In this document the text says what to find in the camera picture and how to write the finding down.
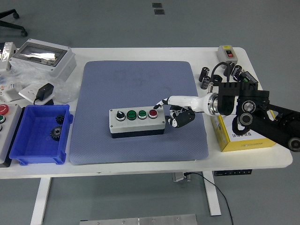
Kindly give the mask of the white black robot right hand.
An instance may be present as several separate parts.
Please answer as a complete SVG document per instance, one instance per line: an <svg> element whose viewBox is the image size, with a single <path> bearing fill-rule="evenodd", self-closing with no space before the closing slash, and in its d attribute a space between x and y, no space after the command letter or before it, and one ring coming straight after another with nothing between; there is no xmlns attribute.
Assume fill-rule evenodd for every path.
<svg viewBox="0 0 300 225"><path fill-rule="evenodd" d="M170 96L157 103L153 109L163 105L171 105L170 116L166 116L167 122L175 128L180 128L195 119L195 113L204 112L214 115L209 110L207 98L196 96Z"/></svg>

